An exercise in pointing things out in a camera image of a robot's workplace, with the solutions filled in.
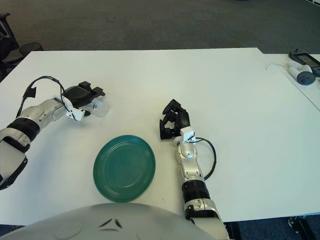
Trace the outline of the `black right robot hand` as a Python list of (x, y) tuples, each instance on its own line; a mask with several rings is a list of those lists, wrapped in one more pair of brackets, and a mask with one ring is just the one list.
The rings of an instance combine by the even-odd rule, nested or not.
[[(181, 136), (181, 129), (190, 127), (188, 112), (181, 107), (181, 104), (172, 99), (162, 111), (163, 119), (159, 120), (160, 139), (167, 140)], [(174, 123), (173, 128), (165, 127), (170, 122)]]

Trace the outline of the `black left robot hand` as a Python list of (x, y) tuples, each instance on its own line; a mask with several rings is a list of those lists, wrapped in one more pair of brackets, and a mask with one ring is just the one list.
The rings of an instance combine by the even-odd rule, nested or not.
[(76, 109), (84, 109), (85, 106), (93, 103), (94, 99), (104, 97), (106, 94), (100, 87), (91, 88), (91, 83), (83, 81), (76, 86), (67, 88), (62, 94), (70, 100)]

